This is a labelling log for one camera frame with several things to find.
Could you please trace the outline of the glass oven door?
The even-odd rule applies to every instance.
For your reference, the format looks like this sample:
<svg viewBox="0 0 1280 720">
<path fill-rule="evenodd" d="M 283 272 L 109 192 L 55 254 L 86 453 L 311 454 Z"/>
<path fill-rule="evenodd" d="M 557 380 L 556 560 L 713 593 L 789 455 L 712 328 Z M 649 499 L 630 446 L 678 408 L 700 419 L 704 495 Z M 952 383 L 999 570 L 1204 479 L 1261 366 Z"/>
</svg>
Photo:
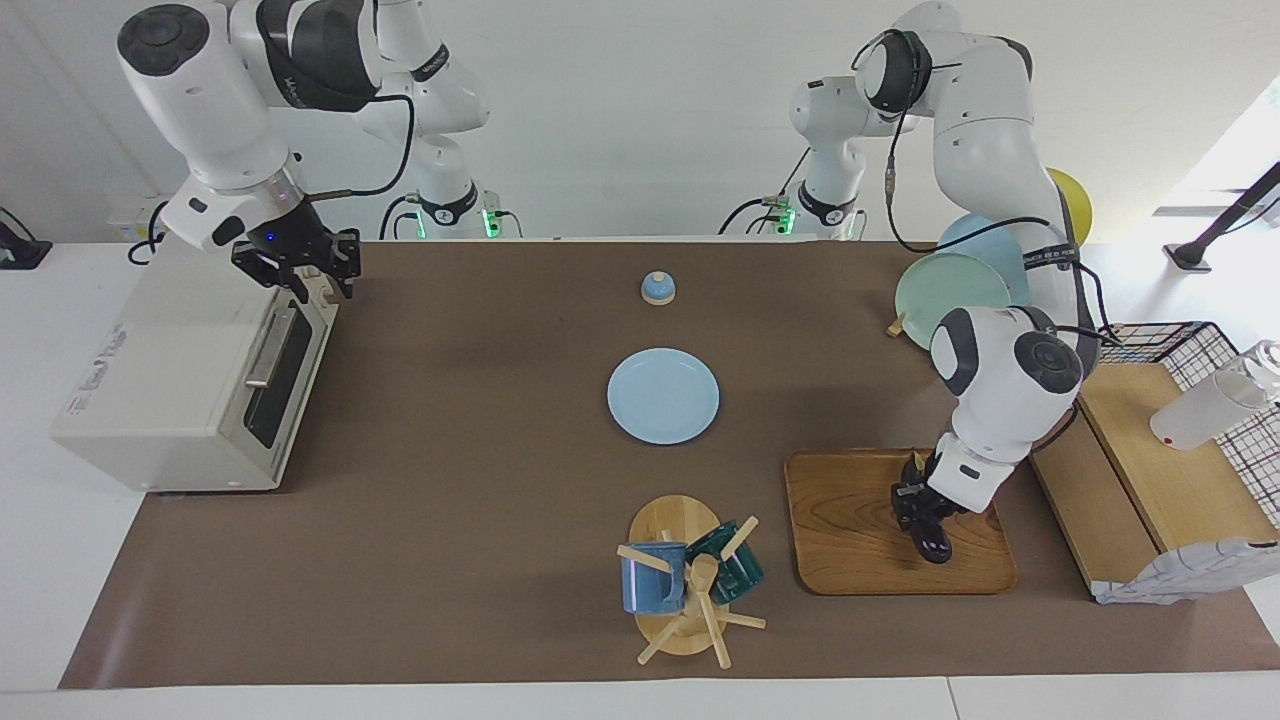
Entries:
<svg viewBox="0 0 1280 720">
<path fill-rule="evenodd" d="M 229 439 L 253 471 L 244 488 L 282 483 L 333 319 L 332 307 L 273 295 L 229 409 Z"/>
</svg>

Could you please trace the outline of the white bottle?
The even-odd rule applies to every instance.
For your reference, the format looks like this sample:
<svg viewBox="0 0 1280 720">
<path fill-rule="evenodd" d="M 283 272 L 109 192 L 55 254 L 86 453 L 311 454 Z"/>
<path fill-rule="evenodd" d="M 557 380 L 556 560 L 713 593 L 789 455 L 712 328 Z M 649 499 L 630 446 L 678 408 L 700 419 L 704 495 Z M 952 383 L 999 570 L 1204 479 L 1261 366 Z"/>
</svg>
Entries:
<svg viewBox="0 0 1280 720">
<path fill-rule="evenodd" d="M 1261 340 L 1197 382 L 1151 419 L 1162 445 L 1190 451 L 1280 401 L 1280 341 Z"/>
</svg>

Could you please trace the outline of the dark purple eggplant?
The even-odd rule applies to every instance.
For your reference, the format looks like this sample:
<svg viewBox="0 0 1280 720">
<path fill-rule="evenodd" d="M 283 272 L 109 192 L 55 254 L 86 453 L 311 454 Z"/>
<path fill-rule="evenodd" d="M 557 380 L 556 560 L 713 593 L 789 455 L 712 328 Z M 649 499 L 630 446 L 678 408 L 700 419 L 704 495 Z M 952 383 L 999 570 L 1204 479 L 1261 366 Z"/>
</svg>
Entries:
<svg viewBox="0 0 1280 720">
<path fill-rule="evenodd" d="M 932 564 L 946 564 L 952 557 L 952 546 L 946 530 L 934 525 L 934 519 L 916 519 L 906 530 L 919 555 Z"/>
</svg>

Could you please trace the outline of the light blue plate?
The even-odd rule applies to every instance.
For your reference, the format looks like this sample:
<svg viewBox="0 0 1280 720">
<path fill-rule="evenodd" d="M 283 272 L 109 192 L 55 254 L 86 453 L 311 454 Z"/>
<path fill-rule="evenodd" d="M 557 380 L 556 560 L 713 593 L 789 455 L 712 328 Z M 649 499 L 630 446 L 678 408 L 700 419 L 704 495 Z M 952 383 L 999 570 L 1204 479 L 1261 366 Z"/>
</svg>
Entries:
<svg viewBox="0 0 1280 720">
<path fill-rule="evenodd" d="M 605 384 L 605 404 L 621 430 L 654 446 L 701 436 L 717 419 L 722 395 L 713 370 L 680 348 L 654 347 L 622 360 Z"/>
</svg>

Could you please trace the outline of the white power strip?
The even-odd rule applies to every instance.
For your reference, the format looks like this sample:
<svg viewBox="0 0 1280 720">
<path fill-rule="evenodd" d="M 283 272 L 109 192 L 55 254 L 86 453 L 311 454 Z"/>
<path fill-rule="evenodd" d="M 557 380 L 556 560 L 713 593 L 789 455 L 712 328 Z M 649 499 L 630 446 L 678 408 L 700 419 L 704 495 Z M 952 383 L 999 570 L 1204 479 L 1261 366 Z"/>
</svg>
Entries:
<svg viewBox="0 0 1280 720">
<path fill-rule="evenodd" d="M 109 197 L 108 228 L 115 242 L 137 243 L 148 237 L 151 217 L 156 209 L 166 202 L 172 196 L 160 193 L 146 195 L 113 195 Z"/>
</svg>

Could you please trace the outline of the wooden serving tray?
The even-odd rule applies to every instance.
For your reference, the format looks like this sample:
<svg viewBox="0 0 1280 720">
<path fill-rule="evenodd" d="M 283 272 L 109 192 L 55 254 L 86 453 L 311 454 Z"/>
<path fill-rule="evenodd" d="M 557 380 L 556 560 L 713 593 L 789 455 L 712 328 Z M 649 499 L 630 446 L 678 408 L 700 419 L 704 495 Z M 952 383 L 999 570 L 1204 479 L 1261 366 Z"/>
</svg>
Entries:
<svg viewBox="0 0 1280 720">
<path fill-rule="evenodd" d="M 1001 594 L 1019 579 L 995 509 L 945 528 L 954 556 L 925 561 L 899 528 L 890 488 L 914 448 L 801 450 L 783 464 L 797 577 L 819 596 Z"/>
</svg>

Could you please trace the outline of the yellow plate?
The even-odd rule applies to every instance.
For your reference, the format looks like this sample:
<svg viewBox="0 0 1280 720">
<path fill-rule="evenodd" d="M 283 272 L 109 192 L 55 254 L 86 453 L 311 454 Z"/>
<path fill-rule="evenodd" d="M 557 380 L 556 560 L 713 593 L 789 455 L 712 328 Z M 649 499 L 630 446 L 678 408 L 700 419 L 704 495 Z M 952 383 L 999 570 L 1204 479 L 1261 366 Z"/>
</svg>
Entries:
<svg viewBox="0 0 1280 720">
<path fill-rule="evenodd" d="M 1091 236 L 1094 222 L 1094 209 L 1084 186 L 1073 176 L 1055 167 L 1047 167 L 1051 179 L 1059 187 L 1068 209 L 1078 245 L 1083 246 Z"/>
</svg>

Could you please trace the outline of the brown table mat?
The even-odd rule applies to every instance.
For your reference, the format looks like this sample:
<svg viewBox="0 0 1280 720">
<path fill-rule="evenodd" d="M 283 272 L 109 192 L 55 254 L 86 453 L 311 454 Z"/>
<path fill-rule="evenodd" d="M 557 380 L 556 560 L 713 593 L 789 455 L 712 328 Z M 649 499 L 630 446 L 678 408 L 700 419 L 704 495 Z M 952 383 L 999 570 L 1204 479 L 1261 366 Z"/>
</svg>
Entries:
<svg viewBox="0 0 1280 720">
<path fill-rule="evenodd" d="M 754 515 L 763 584 L 727 634 L 732 678 L 1280 669 L 1243 591 L 1102 606 L 1027 469 L 996 507 L 1018 587 L 819 597 L 794 574 L 795 451 L 933 445 L 954 400 L 890 340 L 909 265 L 891 243 L 369 243 L 282 487 L 151 495 L 65 688 L 595 682 L 646 666 L 620 602 L 636 511 L 690 495 Z M 650 272 L 671 304 L 640 295 Z M 654 446 L 605 404 L 614 368 L 680 348 L 719 382 L 698 438 Z"/>
</svg>

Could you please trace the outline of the white toaster oven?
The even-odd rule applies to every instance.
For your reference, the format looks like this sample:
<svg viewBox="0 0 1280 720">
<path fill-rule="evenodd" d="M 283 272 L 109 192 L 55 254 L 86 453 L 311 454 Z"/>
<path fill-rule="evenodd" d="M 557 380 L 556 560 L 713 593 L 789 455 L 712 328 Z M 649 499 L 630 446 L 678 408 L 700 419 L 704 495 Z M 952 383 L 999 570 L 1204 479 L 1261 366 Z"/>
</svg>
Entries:
<svg viewBox="0 0 1280 720">
<path fill-rule="evenodd" d="M 307 304 L 337 295 L 315 269 Z M 246 492 L 253 471 L 232 443 L 229 409 L 276 291 L 187 245 L 161 247 L 102 347 L 55 416 L 54 442 L 143 492 Z"/>
</svg>

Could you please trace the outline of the pale blue racked plate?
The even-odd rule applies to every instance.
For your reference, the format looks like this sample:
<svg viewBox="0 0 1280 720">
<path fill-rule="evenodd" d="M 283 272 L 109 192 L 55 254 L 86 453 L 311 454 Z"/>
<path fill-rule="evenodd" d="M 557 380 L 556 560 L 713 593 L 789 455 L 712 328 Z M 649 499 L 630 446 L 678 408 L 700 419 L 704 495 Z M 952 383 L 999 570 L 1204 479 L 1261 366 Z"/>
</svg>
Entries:
<svg viewBox="0 0 1280 720">
<path fill-rule="evenodd" d="M 1028 305 L 1030 290 L 1023 261 L 1023 251 L 1009 228 L 1000 227 L 960 242 L 960 238 L 982 231 L 989 220 L 966 214 L 952 222 L 940 237 L 941 254 L 961 254 L 975 258 L 996 270 L 1005 282 L 1014 305 Z"/>
</svg>

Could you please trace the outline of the wooden mug tree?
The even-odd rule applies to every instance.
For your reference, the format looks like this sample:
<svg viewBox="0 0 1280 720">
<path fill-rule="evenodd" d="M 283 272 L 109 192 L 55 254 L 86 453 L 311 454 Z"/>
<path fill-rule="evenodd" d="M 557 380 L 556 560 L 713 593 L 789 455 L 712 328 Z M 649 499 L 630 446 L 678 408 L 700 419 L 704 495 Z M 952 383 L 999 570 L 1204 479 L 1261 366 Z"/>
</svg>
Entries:
<svg viewBox="0 0 1280 720">
<path fill-rule="evenodd" d="M 664 495 L 641 507 L 631 521 L 628 538 L 617 548 L 618 557 L 630 557 L 650 568 L 669 571 L 669 565 L 645 553 L 627 550 L 623 544 L 634 542 L 675 541 L 691 544 L 713 530 L 721 520 L 703 501 L 687 495 Z M 722 552 L 728 559 L 736 548 L 746 543 L 756 529 L 754 516 L 737 521 L 739 532 Z M 710 588 L 716 582 L 719 562 L 709 555 L 699 555 L 692 564 L 685 560 L 685 609 L 669 615 L 632 615 L 635 625 L 646 644 L 636 657 L 645 666 L 655 656 L 691 657 L 707 651 L 716 656 L 716 662 L 723 670 L 733 665 L 726 632 L 731 626 L 764 630 L 768 623 L 764 618 L 740 614 L 733 603 L 716 605 L 710 600 Z"/>
</svg>

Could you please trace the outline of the blue mug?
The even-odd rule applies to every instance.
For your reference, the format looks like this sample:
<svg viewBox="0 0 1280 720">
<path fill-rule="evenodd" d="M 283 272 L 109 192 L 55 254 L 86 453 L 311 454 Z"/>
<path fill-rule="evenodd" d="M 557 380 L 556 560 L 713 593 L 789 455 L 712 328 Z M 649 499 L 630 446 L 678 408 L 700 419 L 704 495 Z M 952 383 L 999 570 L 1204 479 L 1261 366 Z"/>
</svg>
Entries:
<svg viewBox="0 0 1280 720">
<path fill-rule="evenodd" d="M 669 615 L 685 609 L 685 543 L 675 541 L 634 542 L 625 548 L 669 565 L 669 571 L 650 568 L 630 557 L 620 559 L 622 606 L 632 615 Z"/>
</svg>

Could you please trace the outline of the mint green plate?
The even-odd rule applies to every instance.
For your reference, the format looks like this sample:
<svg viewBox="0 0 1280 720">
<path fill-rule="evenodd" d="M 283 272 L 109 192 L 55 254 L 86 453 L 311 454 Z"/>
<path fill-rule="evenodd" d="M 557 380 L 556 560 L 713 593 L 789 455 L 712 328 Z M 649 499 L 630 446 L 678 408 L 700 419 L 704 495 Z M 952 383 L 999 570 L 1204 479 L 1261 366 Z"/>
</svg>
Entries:
<svg viewBox="0 0 1280 720">
<path fill-rule="evenodd" d="M 987 263 L 938 252 L 919 258 L 901 274 L 893 311 L 906 337 L 927 351 L 936 327 L 955 307 L 1005 307 L 1011 299 L 1001 274 Z"/>
</svg>

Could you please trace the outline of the white patterned cloth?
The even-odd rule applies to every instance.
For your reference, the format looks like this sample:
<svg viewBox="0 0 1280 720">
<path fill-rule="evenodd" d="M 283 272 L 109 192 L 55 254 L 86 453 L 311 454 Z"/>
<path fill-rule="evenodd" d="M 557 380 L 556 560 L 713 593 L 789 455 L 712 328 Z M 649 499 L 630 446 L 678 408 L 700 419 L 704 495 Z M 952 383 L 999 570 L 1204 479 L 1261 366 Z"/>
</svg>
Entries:
<svg viewBox="0 0 1280 720">
<path fill-rule="evenodd" d="M 1251 543 L 1230 538 L 1170 550 L 1130 582 L 1092 582 L 1091 594 L 1101 605 L 1171 605 L 1276 575 L 1280 575 L 1280 541 Z"/>
</svg>

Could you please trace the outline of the teal mug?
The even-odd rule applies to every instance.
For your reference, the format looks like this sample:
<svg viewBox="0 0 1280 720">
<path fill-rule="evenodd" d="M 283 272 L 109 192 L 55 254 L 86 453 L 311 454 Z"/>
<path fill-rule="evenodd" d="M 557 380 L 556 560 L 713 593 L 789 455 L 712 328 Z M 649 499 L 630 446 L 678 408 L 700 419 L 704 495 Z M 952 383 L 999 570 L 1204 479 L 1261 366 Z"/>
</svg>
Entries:
<svg viewBox="0 0 1280 720">
<path fill-rule="evenodd" d="M 719 562 L 710 588 L 710 600 L 719 606 L 741 600 L 765 578 L 763 566 L 748 543 L 740 544 L 728 559 L 721 557 L 737 532 L 739 524 L 730 519 L 695 539 L 685 552 L 686 564 L 692 564 L 699 555 L 709 555 Z"/>
</svg>

